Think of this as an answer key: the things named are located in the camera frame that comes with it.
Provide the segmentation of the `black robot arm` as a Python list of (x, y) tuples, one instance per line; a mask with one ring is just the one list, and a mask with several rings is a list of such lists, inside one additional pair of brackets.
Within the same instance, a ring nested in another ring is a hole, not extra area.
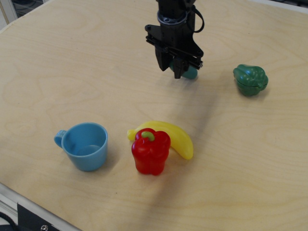
[(195, 79), (202, 67), (203, 51), (193, 35), (204, 29), (205, 22), (193, 0), (159, 0), (157, 20), (160, 25), (146, 25), (146, 41), (155, 48), (162, 71), (170, 68), (175, 79)]

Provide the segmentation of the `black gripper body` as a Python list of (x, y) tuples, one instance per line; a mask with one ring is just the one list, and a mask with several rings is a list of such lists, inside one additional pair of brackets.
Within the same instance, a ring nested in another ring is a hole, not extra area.
[(194, 42), (194, 33), (199, 33), (204, 28), (195, 30), (195, 14), (187, 14), (179, 19), (172, 19), (157, 15), (160, 25), (146, 25), (146, 41), (152, 45), (169, 48), (172, 59), (180, 57), (192, 67), (200, 69), (203, 65), (201, 58), (204, 53)]

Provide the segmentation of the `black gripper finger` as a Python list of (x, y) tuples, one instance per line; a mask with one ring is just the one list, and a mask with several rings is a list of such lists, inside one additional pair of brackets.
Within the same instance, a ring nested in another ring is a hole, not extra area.
[(189, 65), (183, 58), (175, 57), (173, 59), (173, 72), (175, 79), (186, 77)]
[(154, 47), (159, 68), (162, 71), (165, 71), (166, 69), (169, 68), (169, 65), (172, 61), (172, 56), (169, 53), (169, 48), (164, 46), (162, 47), (159, 45), (155, 45)]

